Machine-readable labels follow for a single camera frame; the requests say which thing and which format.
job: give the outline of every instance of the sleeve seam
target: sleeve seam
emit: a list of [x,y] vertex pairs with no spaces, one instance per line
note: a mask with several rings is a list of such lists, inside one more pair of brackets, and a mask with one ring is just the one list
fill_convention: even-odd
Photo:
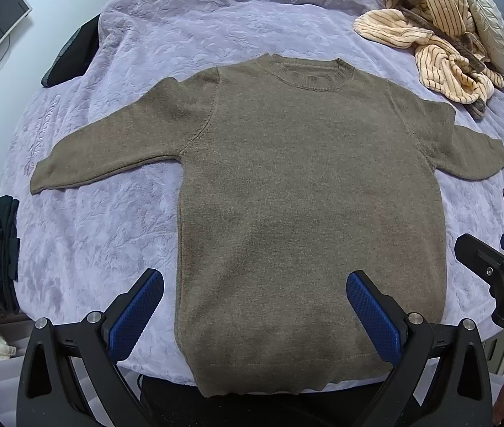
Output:
[[[418,98],[421,100],[421,101],[427,101],[427,102],[439,102],[439,101],[428,101],[427,99],[422,99],[418,96]],[[424,146],[422,146],[422,143],[420,143],[419,139],[416,138],[416,136],[414,135],[414,133],[412,132],[412,130],[410,129],[410,127],[408,127],[408,124],[406,123],[406,121],[404,120],[404,115],[400,113],[400,109],[398,109],[398,107],[396,107],[396,110],[398,111],[398,117],[400,117],[400,120],[402,121],[402,123],[404,124],[404,127],[406,128],[406,131],[408,132],[408,134],[410,136],[412,136],[412,139],[414,140],[414,142],[416,143],[416,146],[418,147],[418,150],[420,151],[420,153],[424,156],[424,158],[426,159],[427,163],[430,165],[430,167],[432,168],[432,171],[434,171],[437,166],[435,165],[434,161],[432,160],[432,158],[428,155],[428,153],[425,151],[425,148]]]
[[218,83],[216,87],[216,91],[214,92],[214,99],[213,102],[210,106],[210,112],[208,113],[208,118],[204,121],[204,123],[201,125],[199,131],[197,131],[189,140],[188,143],[179,151],[179,157],[182,157],[184,152],[189,148],[193,142],[198,139],[204,131],[208,128],[208,124],[210,121],[213,119],[213,116],[216,115],[217,112],[217,106],[218,106],[218,97],[220,93],[220,83],[221,83],[221,77],[220,77],[220,71],[218,70],[218,66],[216,67],[217,71],[217,76],[218,76]]

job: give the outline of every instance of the bed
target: bed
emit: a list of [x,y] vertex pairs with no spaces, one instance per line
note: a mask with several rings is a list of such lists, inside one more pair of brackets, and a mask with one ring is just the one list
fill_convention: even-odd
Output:
[[[120,363],[144,375],[194,384],[174,339],[177,266],[176,202],[180,163],[145,165],[66,191],[31,196],[38,161],[64,136],[135,101],[160,79],[184,79],[214,65],[278,53],[343,58],[424,99],[446,99],[418,81],[414,56],[368,41],[354,19],[383,0],[111,0],[99,20],[100,48],[84,76],[39,91],[22,116],[8,152],[1,193],[20,200],[16,292],[32,319],[75,322],[104,310],[145,268],[165,279],[165,295],[131,356]],[[461,105],[456,122],[504,143],[504,89],[477,123]],[[471,233],[494,247],[504,232],[504,170],[478,182],[436,172],[446,217],[444,323],[474,319],[482,339],[499,331],[486,284],[458,264],[456,238]],[[367,381],[345,381],[326,389]]]

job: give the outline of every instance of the sweater collar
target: sweater collar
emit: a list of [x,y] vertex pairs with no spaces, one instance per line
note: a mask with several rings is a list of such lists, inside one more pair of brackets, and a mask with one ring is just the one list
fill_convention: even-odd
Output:
[[[350,80],[354,73],[354,67],[339,58],[333,61],[313,61],[264,54],[256,62],[285,83],[308,90],[336,90]],[[311,68],[310,73],[302,74],[297,67]],[[313,68],[319,72],[312,73]]]

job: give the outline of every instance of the peach striped cloth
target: peach striped cloth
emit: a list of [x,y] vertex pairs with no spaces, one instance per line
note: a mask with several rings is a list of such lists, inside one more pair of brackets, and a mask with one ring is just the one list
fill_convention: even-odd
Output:
[[[414,47],[422,85],[451,101],[472,104],[480,99],[487,102],[495,86],[504,87],[503,76],[488,68],[482,73],[473,73],[469,60],[449,42],[394,9],[400,1],[386,0],[386,9],[369,11],[358,17],[354,22],[356,33],[394,48]],[[455,40],[468,33],[475,57],[489,61],[466,0],[420,0],[412,11]]]

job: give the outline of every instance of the metal screw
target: metal screw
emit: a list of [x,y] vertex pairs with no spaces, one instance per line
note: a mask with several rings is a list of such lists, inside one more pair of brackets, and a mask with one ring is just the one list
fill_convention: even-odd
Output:
[[410,313],[408,315],[408,320],[413,324],[413,325],[420,325],[424,322],[424,318],[420,313]]
[[35,328],[36,328],[36,329],[42,329],[42,328],[43,328],[43,327],[45,327],[47,324],[48,324],[48,319],[46,319],[46,318],[38,318],[38,319],[35,321]]
[[89,323],[96,324],[100,319],[102,319],[102,314],[99,311],[93,311],[86,316]]
[[463,320],[463,327],[468,331],[472,331],[475,329],[475,321],[473,321],[473,319],[466,318]]

